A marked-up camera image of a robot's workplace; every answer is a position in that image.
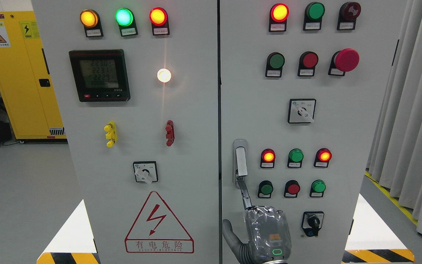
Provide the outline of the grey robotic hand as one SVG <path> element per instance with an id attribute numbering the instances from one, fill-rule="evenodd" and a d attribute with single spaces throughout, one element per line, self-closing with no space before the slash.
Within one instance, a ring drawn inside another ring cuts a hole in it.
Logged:
<path id="1" fill-rule="evenodd" d="M 286 215 L 272 206 L 253 206 L 242 177 L 237 179 L 243 205 L 248 243 L 242 243 L 228 219 L 222 221 L 222 234 L 240 264 L 287 264 L 291 236 Z"/>

